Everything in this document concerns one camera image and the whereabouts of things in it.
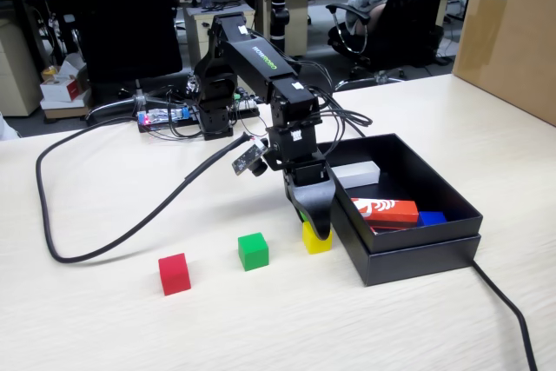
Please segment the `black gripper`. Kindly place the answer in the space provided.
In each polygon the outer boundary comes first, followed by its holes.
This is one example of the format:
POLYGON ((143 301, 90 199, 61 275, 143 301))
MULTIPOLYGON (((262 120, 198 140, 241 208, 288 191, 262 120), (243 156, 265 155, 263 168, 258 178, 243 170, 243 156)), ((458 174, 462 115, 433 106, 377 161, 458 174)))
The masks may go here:
POLYGON ((330 236, 335 194, 326 158, 320 151, 288 161, 280 160, 279 156, 278 152, 271 153, 271 169, 282 172, 287 198, 301 220, 309 222, 316 236, 326 241, 330 236))

